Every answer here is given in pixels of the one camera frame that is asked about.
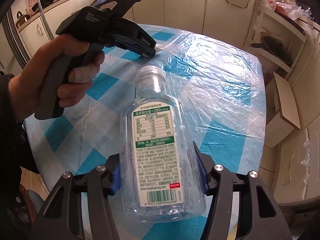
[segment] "bottle neck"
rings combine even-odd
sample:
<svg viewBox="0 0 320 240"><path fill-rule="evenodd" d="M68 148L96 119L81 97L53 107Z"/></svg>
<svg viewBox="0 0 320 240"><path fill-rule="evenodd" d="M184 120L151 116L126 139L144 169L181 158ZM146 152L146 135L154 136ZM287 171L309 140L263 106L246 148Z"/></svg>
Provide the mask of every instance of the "bottle neck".
<svg viewBox="0 0 320 240"><path fill-rule="evenodd" d="M165 80L156 74L146 74L141 77L136 85L136 98L146 93L166 93Z"/></svg>

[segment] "bottle cap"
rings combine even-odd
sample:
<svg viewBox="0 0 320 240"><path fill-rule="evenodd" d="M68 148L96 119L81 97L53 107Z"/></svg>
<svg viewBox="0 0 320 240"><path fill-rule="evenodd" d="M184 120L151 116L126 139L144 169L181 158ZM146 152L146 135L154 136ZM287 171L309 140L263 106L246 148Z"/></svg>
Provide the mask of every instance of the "bottle cap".
<svg viewBox="0 0 320 240"><path fill-rule="evenodd" d="M138 81L145 74L156 74L164 77L164 72L161 68L156 66L145 66L138 70L136 74L136 81Z"/></svg>

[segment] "checkered tablecloth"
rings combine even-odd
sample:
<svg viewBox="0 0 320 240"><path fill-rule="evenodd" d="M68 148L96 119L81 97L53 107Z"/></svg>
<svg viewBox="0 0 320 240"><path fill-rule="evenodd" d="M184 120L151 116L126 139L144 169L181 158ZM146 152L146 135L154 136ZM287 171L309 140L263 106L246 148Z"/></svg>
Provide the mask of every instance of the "checkered tablecloth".
<svg viewBox="0 0 320 240"><path fill-rule="evenodd" d="M167 90L182 103L192 139L201 152L232 172L246 174L258 169L266 124L265 90L258 59L199 34L141 26L162 46L154 58L105 48L100 72L79 104L65 109L57 119L26 119L31 149L49 190L63 172L89 172L110 155L119 153L120 112L133 100L135 74L145 65L165 70ZM132 224L125 218L121 193L110 197L121 239L200 239L210 197L202 216L163 224ZM84 228L90 238L84 194L82 207ZM231 226L236 221L237 211L232 211Z"/></svg>

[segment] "red label logo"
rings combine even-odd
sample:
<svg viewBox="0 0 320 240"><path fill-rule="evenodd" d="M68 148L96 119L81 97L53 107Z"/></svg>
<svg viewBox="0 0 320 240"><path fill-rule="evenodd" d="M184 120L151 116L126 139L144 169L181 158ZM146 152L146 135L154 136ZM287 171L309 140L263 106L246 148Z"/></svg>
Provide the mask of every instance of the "red label logo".
<svg viewBox="0 0 320 240"><path fill-rule="evenodd" d="M180 183L171 183L170 185L170 188L176 188L176 187L180 187Z"/></svg>

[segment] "plastic table cover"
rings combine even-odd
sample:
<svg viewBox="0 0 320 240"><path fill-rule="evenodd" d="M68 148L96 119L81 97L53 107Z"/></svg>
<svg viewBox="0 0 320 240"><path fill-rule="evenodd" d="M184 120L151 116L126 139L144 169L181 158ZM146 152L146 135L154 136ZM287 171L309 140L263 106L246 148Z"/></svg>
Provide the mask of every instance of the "plastic table cover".
<svg viewBox="0 0 320 240"><path fill-rule="evenodd" d="M266 124L259 60L203 35L160 26L141 27L157 41L154 58L104 48L105 61L79 104L66 108L57 119L39 121L31 116L25 120L36 164L49 190L65 171L86 173L119 153L120 112L134 98L134 77L145 65L165 70L167 91L182 103L192 139L201 152L232 172L258 170ZM212 197L206 197L202 216L134 224L125 218L121 193L109 198L121 239L200 239ZM85 234L90 239L85 194L82 200ZM237 223L237 213L238 195L234 193L230 229Z"/></svg>

